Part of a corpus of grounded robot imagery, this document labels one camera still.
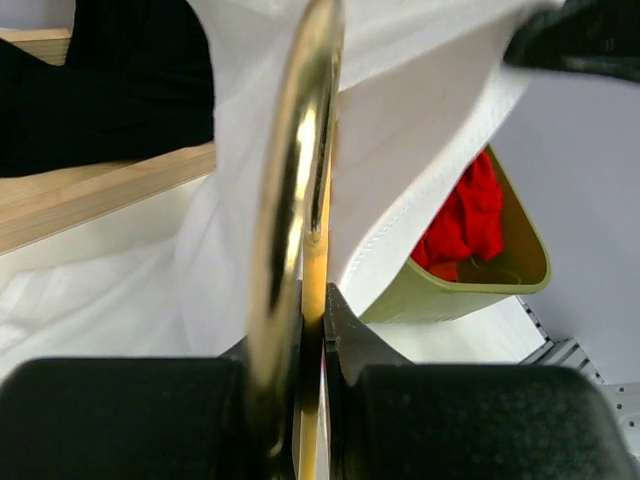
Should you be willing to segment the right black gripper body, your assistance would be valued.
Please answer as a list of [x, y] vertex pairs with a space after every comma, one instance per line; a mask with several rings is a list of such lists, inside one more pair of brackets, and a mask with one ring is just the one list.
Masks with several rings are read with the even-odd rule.
[[512, 36], [514, 68], [639, 81], [638, 0], [568, 1], [533, 14]]

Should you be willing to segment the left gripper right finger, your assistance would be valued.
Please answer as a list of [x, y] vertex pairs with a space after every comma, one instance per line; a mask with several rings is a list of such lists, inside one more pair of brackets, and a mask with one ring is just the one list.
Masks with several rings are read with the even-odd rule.
[[333, 479], [621, 479], [597, 388], [557, 366], [415, 364], [327, 289]]

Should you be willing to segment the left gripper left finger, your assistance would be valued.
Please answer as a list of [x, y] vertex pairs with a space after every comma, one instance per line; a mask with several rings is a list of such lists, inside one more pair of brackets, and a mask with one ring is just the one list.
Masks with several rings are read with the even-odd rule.
[[40, 358], [1, 385], [5, 479], [291, 479], [246, 425], [246, 354]]

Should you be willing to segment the white t shirt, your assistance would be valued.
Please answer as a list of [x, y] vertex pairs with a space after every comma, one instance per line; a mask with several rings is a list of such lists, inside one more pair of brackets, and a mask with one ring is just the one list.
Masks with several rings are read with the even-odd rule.
[[[503, 68], [538, 1], [349, 1], [332, 161], [329, 278], [356, 313], [389, 285], [528, 79]], [[268, 129], [299, 1], [197, 1], [218, 162], [179, 233], [16, 275], [1, 369], [51, 356], [217, 355], [244, 334]]]

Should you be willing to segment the yellow hanger of white shirt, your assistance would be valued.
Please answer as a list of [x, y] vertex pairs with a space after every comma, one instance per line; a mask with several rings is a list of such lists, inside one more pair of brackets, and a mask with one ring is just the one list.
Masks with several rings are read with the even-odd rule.
[[246, 413], [260, 479], [316, 473], [344, 7], [311, 1], [283, 70], [254, 233]]

